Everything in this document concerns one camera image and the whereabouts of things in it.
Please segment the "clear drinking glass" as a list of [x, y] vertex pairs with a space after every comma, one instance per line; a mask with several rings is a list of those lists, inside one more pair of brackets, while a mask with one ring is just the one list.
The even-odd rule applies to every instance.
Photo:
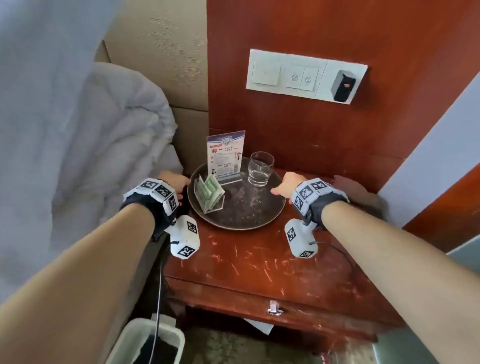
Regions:
[[252, 153], [248, 164], [248, 182], [254, 187], [264, 187], [273, 172], [275, 158], [265, 151]]

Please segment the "white trash bin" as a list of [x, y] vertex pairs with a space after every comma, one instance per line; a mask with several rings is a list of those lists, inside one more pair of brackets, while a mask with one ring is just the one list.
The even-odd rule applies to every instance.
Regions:
[[176, 319], [161, 314], [156, 322], [146, 318], [131, 320], [121, 332], [105, 364], [180, 364], [185, 336]]

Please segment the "white bed sheet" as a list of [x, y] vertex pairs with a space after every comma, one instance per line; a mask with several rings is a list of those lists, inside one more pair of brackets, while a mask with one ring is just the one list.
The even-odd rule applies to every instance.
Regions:
[[0, 0], [0, 304], [53, 260], [71, 117], [124, 0]]

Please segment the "person's right forearm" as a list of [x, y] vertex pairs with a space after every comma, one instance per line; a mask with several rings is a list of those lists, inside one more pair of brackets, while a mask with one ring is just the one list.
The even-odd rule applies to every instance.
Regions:
[[321, 221], [439, 364], [480, 364], [479, 274], [345, 202]]

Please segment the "acrylic sign stand with leaflet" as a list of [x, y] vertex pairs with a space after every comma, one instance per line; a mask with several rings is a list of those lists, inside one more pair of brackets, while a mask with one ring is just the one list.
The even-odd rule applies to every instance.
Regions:
[[242, 180], [244, 139], [244, 130], [207, 137], [207, 172], [219, 185]]

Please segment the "person's right hand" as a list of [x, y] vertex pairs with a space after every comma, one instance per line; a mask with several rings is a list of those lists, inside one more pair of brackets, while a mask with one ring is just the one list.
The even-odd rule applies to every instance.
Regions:
[[287, 199], [289, 204], [292, 204], [291, 197], [293, 195], [293, 192], [297, 188], [298, 185], [306, 181], [307, 179], [300, 174], [294, 173], [294, 172], [286, 172], [282, 182], [280, 185], [287, 185]]

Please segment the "wrist marker band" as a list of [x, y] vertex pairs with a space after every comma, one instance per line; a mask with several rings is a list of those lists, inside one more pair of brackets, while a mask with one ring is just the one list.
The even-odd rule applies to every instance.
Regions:
[[189, 202], [183, 202], [183, 193], [162, 179], [147, 178], [123, 195], [120, 210], [131, 204], [146, 208], [153, 216], [154, 229], [150, 241], [158, 241], [163, 234], [173, 235], [172, 243], [180, 241], [179, 218], [187, 215]]
[[327, 205], [336, 201], [350, 203], [345, 192], [336, 189], [320, 178], [300, 183], [294, 190], [291, 200], [300, 214], [303, 224], [308, 226], [313, 222], [321, 230], [327, 230], [322, 222], [322, 211]]

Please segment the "black plug adapter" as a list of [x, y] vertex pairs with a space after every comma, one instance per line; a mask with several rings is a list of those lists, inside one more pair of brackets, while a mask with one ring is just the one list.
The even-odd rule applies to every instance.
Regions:
[[356, 76], [347, 70], [339, 70], [331, 87], [333, 101], [346, 103], [357, 82]]

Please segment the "clear acrylic packet holder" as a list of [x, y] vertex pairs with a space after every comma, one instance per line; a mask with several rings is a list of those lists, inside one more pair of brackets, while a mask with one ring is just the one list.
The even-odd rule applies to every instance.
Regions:
[[[197, 180], [198, 180], [198, 178], [195, 179], [195, 181], [194, 181], [194, 195], [195, 195], [196, 199], [197, 199], [197, 197], [198, 197], [198, 194], [197, 194], [197, 192], [196, 192], [195, 190], [196, 190], [196, 185], [197, 185]], [[197, 199], [197, 201], [198, 201], [198, 203], [199, 203], [199, 206], [200, 206], [203, 214], [209, 214], [209, 213], [212, 213], [212, 212], [215, 212], [215, 211], [222, 210], [222, 209], [223, 209], [223, 206], [224, 206], [224, 200], [225, 200], [225, 194], [222, 196], [222, 198], [221, 198], [215, 205], [213, 205], [213, 206], [211, 205], [211, 208], [210, 208], [208, 211], [204, 211], [204, 210], [201, 208], [201, 205], [200, 205], [200, 203], [199, 203], [199, 201], [198, 201], [198, 199]]]

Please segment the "white wall switch panel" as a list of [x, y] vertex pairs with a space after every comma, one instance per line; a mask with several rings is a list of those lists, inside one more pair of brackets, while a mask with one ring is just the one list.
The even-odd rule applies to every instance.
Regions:
[[[331, 94], [339, 70], [349, 71], [357, 79], [346, 103], [335, 102]], [[361, 63], [251, 49], [246, 88], [349, 105], [367, 70]]]

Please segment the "beige padded headboard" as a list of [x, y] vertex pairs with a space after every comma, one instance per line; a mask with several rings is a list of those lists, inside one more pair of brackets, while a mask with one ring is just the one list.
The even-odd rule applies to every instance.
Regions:
[[207, 0], [123, 0], [103, 52], [163, 90], [178, 125], [173, 145], [192, 174], [207, 160]]

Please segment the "white crumpled duvet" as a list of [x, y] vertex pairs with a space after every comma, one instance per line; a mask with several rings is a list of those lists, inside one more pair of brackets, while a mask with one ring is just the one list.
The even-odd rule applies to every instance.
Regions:
[[162, 170], [181, 172], [169, 102], [135, 70], [95, 62], [70, 119], [52, 199], [50, 246], [66, 249], [118, 212], [123, 195]]

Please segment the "right wrist marker band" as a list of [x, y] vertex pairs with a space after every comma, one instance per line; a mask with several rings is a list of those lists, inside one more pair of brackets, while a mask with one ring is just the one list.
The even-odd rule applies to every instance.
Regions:
[[300, 183], [294, 190], [291, 200], [300, 214], [303, 224], [308, 226], [313, 222], [321, 230], [327, 230], [322, 222], [322, 211], [327, 205], [336, 201], [350, 203], [345, 192], [336, 189], [320, 178]]

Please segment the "green packet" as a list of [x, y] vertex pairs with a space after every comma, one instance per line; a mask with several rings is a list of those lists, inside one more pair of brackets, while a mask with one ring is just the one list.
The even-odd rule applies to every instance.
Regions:
[[225, 191], [219, 184], [214, 174], [208, 175], [204, 183], [207, 189], [211, 192], [211, 195], [208, 198], [209, 205], [214, 206], [223, 197]]
[[199, 177], [197, 180], [197, 185], [196, 185], [196, 193], [198, 195], [197, 199], [199, 201], [199, 204], [201, 208], [204, 211], [208, 211], [211, 208], [211, 198], [212, 198], [212, 191], [208, 188], [207, 184], [204, 182], [204, 180]]

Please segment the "left wrist marker band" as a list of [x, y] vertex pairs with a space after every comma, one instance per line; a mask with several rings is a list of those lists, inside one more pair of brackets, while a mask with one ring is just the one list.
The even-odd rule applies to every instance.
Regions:
[[153, 216], [154, 229], [150, 241], [158, 241], [163, 234], [173, 235], [172, 243], [180, 241], [179, 218], [187, 215], [189, 202], [183, 202], [183, 193], [162, 179], [147, 178], [123, 195], [120, 210], [131, 204], [146, 208]]

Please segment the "red-brown wooden nightstand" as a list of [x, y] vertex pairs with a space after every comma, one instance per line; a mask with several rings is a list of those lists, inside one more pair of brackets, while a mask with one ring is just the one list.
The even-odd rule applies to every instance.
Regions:
[[[271, 340], [314, 354], [343, 349], [349, 341], [374, 343], [405, 326], [403, 319], [360, 267], [339, 252], [326, 231], [313, 258], [295, 258], [284, 226], [297, 218], [286, 204], [270, 224], [248, 231], [215, 227], [195, 217], [201, 247], [186, 260], [169, 258], [164, 276], [168, 301], [190, 324], [246, 333], [252, 319], [273, 324]], [[276, 300], [284, 313], [267, 313]]]

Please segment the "person's left hand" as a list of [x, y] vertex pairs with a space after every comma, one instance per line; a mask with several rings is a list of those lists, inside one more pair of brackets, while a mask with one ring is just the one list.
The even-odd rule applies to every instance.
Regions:
[[171, 171], [162, 171], [162, 172], [159, 173], [157, 178], [159, 180], [164, 181], [165, 183], [167, 183], [168, 185], [170, 185], [174, 189], [175, 176], [184, 176], [184, 175], [173, 173]]

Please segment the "white paper sheet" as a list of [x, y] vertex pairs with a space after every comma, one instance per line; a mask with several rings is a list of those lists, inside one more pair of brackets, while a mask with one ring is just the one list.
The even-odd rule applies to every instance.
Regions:
[[255, 329], [259, 330], [261, 333], [264, 335], [269, 336], [270, 333], [272, 332], [273, 328], [275, 325], [257, 321], [257, 320], [252, 320], [252, 319], [244, 319], [249, 325], [252, 325]]

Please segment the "round dark metal tray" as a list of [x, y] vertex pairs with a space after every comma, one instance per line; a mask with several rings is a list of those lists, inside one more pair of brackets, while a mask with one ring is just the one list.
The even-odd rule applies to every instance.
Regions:
[[275, 220], [286, 204], [286, 199], [273, 195], [282, 178], [273, 171], [267, 185], [256, 187], [248, 181], [249, 158], [242, 158], [241, 181], [225, 185], [223, 208], [204, 214], [195, 196], [195, 186], [188, 186], [187, 195], [194, 217], [213, 226], [232, 231], [246, 231], [263, 227]]

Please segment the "person's left forearm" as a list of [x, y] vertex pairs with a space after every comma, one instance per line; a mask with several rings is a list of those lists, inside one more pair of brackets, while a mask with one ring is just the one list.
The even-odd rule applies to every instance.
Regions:
[[0, 305], [0, 364], [96, 364], [155, 220], [130, 204]]

